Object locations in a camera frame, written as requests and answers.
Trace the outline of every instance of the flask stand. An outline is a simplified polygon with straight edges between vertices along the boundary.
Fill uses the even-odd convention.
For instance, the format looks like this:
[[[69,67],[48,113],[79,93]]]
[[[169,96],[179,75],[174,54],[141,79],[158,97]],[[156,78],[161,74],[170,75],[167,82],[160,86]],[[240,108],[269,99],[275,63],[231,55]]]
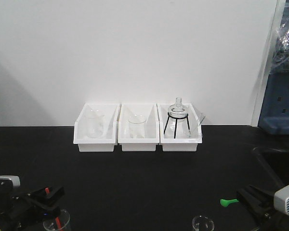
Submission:
[[[165,135],[165,132],[166,132],[166,128],[167,128],[167,125],[168,125],[169,118],[175,119],[174,137],[173,137],[174,139],[175,139],[175,136],[176,136],[176,133],[177,133],[177,123],[178,123],[178,119],[186,119],[186,121],[187,121],[187,127],[188,127],[188,130],[190,131],[189,121],[188,121],[188,114],[187,114],[185,117],[183,117],[183,118],[176,118],[176,117],[171,116],[171,115],[168,113],[168,118],[167,118],[166,126],[165,126],[165,129],[164,129],[164,135]]]

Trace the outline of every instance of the flask neck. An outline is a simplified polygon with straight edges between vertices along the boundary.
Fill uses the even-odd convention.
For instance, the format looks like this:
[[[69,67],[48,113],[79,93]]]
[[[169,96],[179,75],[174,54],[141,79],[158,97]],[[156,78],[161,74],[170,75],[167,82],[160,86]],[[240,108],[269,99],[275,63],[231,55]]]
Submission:
[[[176,105],[177,107],[182,106],[182,98],[176,98],[176,99],[175,99],[175,105]]]

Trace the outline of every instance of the blue panel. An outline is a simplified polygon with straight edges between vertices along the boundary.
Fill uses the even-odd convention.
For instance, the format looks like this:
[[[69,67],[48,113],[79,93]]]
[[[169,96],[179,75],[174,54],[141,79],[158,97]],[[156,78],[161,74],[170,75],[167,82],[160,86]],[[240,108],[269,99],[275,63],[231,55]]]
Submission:
[[[270,134],[289,134],[289,73],[269,76],[258,125]]]

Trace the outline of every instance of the glass container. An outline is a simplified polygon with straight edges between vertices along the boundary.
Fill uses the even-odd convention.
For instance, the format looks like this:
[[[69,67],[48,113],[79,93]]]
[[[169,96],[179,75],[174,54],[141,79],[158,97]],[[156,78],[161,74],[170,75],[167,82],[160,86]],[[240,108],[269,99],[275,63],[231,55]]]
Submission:
[[[89,110],[85,114],[87,136],[89,138],[100,138],[104,131],[104,115],[99,110]]]
[[[130,137],[133,139],[145,139],[146,117],[143,115],[132,115],[128,119]]]
[[[193,230],[192,231],[213,231],[214,223],[210,218],[205,216],[194,217],[192,221]]]
[[[174,118],[184,118],[188,115],[187,107],[182,104],[182,98],[175,99],[175,104],[168,108],[168,113]]]
[[[65,209],[61,209],[61,214],[56,219],[43,222],[46,231],[72,231],[70,226],[70,215]]]

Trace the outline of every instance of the glass beaker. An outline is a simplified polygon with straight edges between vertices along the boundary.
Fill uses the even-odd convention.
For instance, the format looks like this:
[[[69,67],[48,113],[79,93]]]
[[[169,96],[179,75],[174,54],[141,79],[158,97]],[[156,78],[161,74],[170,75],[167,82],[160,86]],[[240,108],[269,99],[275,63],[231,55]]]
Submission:
[[[89,110],[85,114],[87,136],[90,138],[99,138],[104,131],[104,115],[99,110]]]
[[[72,231],[70,225],[70,215],[65,209],[61,209],[61,214],[56,219],[43,222],[46,231]]]
[[[214,223],[210,218],[205,216],[196,216],[192,221],[192,231],[213,231]]]
[[[128,121],[130,137],[133,139],[144,139],[146,117],[143,115],[132,115]]]

